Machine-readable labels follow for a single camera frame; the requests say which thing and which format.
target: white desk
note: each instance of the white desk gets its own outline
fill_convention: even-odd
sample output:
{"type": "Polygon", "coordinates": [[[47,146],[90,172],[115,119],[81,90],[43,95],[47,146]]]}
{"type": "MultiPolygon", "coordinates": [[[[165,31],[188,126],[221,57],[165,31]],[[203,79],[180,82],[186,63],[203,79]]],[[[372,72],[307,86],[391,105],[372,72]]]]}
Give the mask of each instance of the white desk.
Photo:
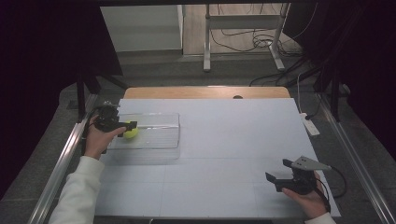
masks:
{"type": "MultiPolygon", "coordinates": [[[[121,100],[120,115],[180,115],[180,158],[163,164],[106,164],[97,216],[152,218],[304,217],[265,179],[291,178],[282,159],[316,160],[293,99],[121,100]]],[[[331,197],[332,215],[339,211],[331,197]]]]}

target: clear plastic tray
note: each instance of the clear plastic tray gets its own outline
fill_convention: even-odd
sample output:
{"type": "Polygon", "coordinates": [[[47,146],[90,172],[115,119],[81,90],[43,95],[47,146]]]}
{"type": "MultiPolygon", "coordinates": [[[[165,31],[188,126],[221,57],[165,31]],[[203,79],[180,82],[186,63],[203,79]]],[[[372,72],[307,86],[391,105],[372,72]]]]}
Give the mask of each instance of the clear plastic tray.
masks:
{"type": "Polygon", "coordinates": [[[108,152],[116,160],[162,160],[180,156],[179,114],[120,115],[120,121],[137,121],[138,133],[133,138],[115,137],[108,152]]]}

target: human arm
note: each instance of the human arm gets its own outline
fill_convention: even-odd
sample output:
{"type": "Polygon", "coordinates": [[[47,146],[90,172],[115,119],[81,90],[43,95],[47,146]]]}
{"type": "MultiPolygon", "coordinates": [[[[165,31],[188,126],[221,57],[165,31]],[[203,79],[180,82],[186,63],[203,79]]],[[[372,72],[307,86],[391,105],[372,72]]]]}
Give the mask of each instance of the human arm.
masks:
{"type": "MultiPolygon", "coordinates": [[[[318,173],[315,172],[317,180],[320,179],[318,173]]],[[[323,187],[317,181],[317,187],[323,192],[323,187]]],[[[320,196],[312,191],[306,195],[300,195],[290,189],[282,189],[283,193],[297,202],[308,216],[309,220],[305,224],[335,224],[334,220],[326,210],[326,206],[320,196]]]]}
{"type": "Polygon", "coordinates": [[[96,198],[100,188],[99,178],[105,168],[99,158],[113,137],[123,132],[125,128],[103,133],[93,125],[90,126],[84,156],[80,158],[76,171],[67,177],[49,223],[93,222],[96,198]]]}

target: white sweatshirt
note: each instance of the white sweatshirt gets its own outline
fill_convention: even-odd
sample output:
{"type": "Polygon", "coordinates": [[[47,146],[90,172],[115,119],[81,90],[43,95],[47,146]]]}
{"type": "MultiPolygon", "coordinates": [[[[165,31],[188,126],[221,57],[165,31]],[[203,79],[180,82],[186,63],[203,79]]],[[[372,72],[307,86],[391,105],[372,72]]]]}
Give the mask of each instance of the white sweatshirt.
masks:
{"type": "MultiPolygon", "coordinates": [[[[91,157],[81,157],[77,170],[67,177],[58,205],[49,223],[93,223],[99,178],[105,166],[91,157]]],[[[305,224],[335,224],[329,213],[308,220],[305,224]]]]}

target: white wall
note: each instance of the white wall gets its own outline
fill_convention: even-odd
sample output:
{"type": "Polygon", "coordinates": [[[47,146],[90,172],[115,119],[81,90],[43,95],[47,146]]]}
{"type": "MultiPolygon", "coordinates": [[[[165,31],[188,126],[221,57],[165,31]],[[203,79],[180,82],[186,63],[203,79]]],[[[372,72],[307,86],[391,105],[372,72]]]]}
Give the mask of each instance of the white wall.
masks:
{"type": "Polygon", "coordinates": [[[101,10],[116,52],[182,48],[177,6],[101,10]]]}

